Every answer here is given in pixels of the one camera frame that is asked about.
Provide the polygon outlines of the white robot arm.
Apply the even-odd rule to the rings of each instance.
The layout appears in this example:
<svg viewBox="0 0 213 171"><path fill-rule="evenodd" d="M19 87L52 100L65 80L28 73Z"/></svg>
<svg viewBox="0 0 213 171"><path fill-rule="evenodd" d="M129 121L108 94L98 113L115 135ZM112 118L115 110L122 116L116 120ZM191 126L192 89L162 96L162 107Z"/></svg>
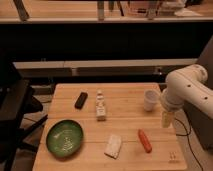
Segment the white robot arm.
<svg viewBox="0 0 213 171"><path fill-rule="evenodd" d="M207 70L198 64L174 70L166 76L166 88L159 98L163 107L163 128L170 126L174 113L183 107L185 101L213 119L213 90L204 85L207 79Z"/></svg>

